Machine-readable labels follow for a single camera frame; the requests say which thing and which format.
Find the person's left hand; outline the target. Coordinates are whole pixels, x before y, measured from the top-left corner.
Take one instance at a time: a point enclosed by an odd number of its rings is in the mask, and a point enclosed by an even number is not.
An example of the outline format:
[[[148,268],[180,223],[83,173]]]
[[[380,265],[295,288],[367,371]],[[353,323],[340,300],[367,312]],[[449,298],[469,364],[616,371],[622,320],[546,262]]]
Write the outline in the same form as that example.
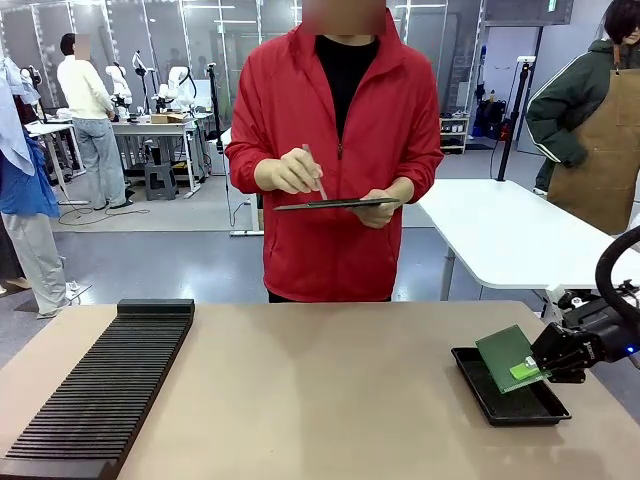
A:
[[[377,206],[360,206],[350,208],[359,221],[366,227],[382,229],[388,225],[395,211],[408,203],[414,194],[413,182],[406,177],[399,177],[386,189],[372,189],[363,200],[393,198],[395,202],[383,203]]]

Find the person's right hand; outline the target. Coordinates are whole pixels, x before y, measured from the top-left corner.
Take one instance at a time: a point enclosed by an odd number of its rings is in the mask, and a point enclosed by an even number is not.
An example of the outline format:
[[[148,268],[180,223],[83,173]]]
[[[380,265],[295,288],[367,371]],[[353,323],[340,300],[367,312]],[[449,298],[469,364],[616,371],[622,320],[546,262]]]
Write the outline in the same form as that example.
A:
[[[254,179],[262,191],[280,190],[292,195],[319,192],[322,176],[322,169],[307,146],[294,148],[280,158],[261,160],[254,170]]]

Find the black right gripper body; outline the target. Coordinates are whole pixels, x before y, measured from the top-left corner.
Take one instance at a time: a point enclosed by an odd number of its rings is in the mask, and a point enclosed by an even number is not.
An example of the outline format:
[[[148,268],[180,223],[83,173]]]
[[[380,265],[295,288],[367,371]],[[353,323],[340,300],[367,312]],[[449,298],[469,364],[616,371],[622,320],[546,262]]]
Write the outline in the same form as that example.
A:
[[[563,326],[570,335],[567,370],[584,370],[630,358],[639,368],[639,324],[626,322],[606,302],[588,302],[567,311]]]

